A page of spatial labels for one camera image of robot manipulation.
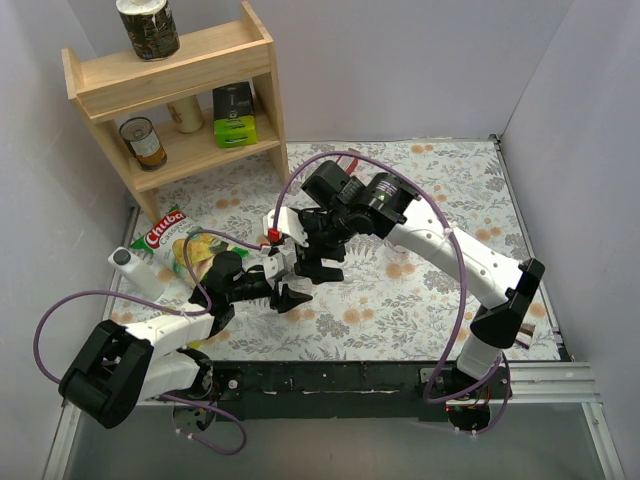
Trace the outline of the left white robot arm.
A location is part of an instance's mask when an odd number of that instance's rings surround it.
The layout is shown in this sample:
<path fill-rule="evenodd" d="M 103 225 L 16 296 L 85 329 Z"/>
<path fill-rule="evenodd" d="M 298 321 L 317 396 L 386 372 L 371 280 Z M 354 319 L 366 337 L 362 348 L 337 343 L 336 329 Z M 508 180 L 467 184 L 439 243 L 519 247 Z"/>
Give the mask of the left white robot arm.
<path fill-rule="evenodd" d="M 243 267 L 239 254 L 217 254 L 178 315 L 161 315 L 123 326 L 100 322 L 63 375 L 59 394 L 105 428 L 122 423 L 140 401 L 174 393 L 188 400 L 211 399 L 212 361 L 194 343 L 220 333 L 237 302 L 266 298 L 277 313 L 311 301 L 281 282 L 284 257 L 268 256 Z"/>

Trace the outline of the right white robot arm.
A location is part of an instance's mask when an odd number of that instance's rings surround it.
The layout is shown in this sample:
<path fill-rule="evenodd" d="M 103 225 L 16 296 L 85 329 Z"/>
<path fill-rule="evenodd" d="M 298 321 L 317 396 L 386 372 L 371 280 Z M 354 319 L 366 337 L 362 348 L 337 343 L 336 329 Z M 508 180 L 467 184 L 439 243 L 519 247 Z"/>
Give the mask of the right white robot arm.
<path fill-rule="evenodd" d="M 295 272 L 315 284 L 340 281 L 343 261 L 356 235 L 374 235 L 404 248 L 443 271 L 472 294 L 480 308 L 451 372 L 451 398 L 475 397 L 489 384 L 511 348 L 539 288 L 544 265 L 503 256 L 449 222 L 433 199 L 406 176 L 382 167 L 363 183 L 333 161 L 317 167 L 303 192 L 315 202 L 297 211 L 304 234 L 296 243 Z"/>

